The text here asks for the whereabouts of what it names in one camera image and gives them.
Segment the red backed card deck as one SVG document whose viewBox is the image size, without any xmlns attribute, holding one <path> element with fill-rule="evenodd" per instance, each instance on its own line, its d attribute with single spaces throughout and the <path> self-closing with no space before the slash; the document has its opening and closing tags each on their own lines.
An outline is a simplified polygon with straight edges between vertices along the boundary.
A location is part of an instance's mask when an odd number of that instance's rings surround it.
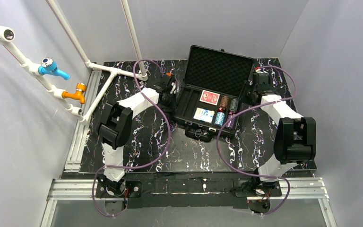
<svg viewBox="0 0 363 227">
<path fill-rule="evenodd" d="M 217 105 L 219 98 L 220 94 L 203 90 L 199 101 L 210 105 Z"/>
</svg>

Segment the black poker set case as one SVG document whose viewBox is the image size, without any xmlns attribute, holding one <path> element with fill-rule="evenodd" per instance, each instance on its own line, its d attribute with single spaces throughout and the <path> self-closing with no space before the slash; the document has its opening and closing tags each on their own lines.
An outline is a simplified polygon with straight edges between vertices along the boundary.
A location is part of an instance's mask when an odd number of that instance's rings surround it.
<svg viewBox="0 0 363 227">
<path fill-rule="evenodd" d="M 191 139 L 234 137 L 255 60 L 193 45 L 177 96 L 174 119 Z"/>
</svg>

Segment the blue white card box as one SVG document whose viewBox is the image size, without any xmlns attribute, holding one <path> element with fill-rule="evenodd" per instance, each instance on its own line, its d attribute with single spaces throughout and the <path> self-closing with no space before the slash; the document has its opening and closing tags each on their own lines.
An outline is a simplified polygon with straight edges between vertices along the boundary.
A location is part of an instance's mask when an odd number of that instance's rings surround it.
<svg viewBox="0 0 363 227">
<path fill-rule="evenodd" d="M 193 115 L 193 119 L 201 122 L 211 123 L 213 121 L 214 115 L 215 115 L 214 111 L 203 108 L 197 108 Z"/>
</svg>

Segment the purple poker chip stack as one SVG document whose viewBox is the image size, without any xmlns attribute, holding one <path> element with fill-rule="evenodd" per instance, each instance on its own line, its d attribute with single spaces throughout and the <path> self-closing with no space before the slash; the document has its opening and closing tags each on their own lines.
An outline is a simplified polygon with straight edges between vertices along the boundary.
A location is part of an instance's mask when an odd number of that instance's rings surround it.
<svg viewBox="0 0 363 227">
<path fill-rule="evenodd" d="M 232 130 L 235 125 L 235 119 L 234 119 L 235 113 L 229 113 L 226 119 L 225 128 L 228 130 Z"/>
</svg>

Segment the light blue chip stack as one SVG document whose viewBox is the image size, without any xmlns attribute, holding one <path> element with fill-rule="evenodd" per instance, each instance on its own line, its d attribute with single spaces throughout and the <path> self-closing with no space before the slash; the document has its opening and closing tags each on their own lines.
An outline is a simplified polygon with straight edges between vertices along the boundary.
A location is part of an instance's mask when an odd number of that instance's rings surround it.
<svg viewBox="0 0 363 227">
<path fill-rule="evenodd" d="M 214 125 L 222 126 L 225 120 L 225 113 L 224 112 L 217 112 L 215 117 Z"/>
</svg>

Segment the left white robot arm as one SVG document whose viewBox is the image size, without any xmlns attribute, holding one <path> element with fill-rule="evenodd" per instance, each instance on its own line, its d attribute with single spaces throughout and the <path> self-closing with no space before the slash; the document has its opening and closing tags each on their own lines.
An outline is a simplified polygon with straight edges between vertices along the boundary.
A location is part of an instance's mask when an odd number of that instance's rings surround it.
<svg viewBox="0 0 363 227">
<path fill-rule="evenodd" d="M 105 105 L 96 128 L 104 150 L 104 166 L 101 168 L 104 176 L 95 176 L 95 179 L 99 181 L 103 190 L 111 191 L 114 196 L 125 194 L 125 186 L 121 182 L 127 169 L 123 166 L 123 150 L 131 135 L 133 119 L 154 106 L 163 116 L 167 128 L 170 128 L 170 122 L 161 107 L 173 104 L 175 90 L 174 75 L 166 73 L 154 85 L 145 87 L 113 105 Z"/>
</svg>

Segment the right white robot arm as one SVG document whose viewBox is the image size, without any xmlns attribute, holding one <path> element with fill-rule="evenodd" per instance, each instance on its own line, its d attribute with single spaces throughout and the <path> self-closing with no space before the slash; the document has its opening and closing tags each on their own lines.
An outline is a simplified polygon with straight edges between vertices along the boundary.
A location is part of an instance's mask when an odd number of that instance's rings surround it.
<svg viewBox="0 0 363 227">
<path fill-rule="evenodd" d="M 273 185 L 287 171 L 313 160 L 316 155 L 316 122 L 303 117 L 283 101 L 273 90 L 271 76 L 264 72 L 253 74 L 247 96 L 251 103 L 260 104 L 277 124 L 273 155 L 255 170 L 255 185 Z"/>
</svg>

